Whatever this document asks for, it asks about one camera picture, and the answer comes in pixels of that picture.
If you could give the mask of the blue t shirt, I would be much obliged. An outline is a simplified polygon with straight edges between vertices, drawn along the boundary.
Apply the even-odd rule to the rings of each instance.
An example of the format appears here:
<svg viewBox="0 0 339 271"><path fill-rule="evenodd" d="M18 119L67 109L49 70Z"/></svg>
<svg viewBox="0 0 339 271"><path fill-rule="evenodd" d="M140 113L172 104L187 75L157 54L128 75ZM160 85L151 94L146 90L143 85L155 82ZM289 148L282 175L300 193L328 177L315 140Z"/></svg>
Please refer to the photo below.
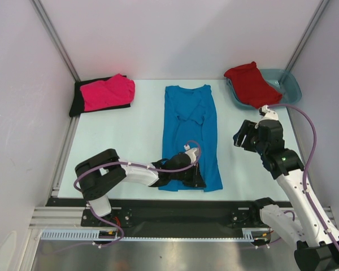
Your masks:
<svg viewBox="0 0 339 271"><path fill-rule="evenodd" d="M165 89L162 156L171 158L187 141L201 147L199 171L206 187L204 192L221 190L223 184L218 167L218 127L211 86L196 89L168 86Z"/></svg>

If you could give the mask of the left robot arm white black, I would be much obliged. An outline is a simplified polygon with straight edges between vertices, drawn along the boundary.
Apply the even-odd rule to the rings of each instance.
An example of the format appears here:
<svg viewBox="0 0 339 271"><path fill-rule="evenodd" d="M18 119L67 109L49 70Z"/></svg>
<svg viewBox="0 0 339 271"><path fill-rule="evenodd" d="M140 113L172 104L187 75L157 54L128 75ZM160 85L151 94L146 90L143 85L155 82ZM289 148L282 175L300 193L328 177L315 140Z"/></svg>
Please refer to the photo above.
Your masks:
<svg viewBox="0 0 339 271"><path fill-rule="evenodd" d="M96 222L106 226L114 218L107 193L121 182L162 187L170 181L179 181L185 187L204 189L200 156L198 147L185 146L184 152L170 159L140 164L121 160L116 150L110 148L76 166L77 179L73 186L93 210Z"/></svg>

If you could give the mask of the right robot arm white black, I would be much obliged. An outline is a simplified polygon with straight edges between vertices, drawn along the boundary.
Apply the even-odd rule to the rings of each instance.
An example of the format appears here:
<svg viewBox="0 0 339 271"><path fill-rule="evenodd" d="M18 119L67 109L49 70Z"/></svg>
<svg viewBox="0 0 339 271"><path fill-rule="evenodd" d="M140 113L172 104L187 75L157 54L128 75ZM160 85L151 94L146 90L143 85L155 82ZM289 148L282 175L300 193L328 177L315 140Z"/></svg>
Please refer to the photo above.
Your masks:
<svg viewBox="0 0 339 271"><path fill-rule="evenodd" d="M298 154L285 147L281 123L244 120L233 140L236 147L260 156L298 218L291 220L272 199L262 198L249 212L250 222L273 229L292 248L300 270L339 269L339 231L316 200Z"/></svg>

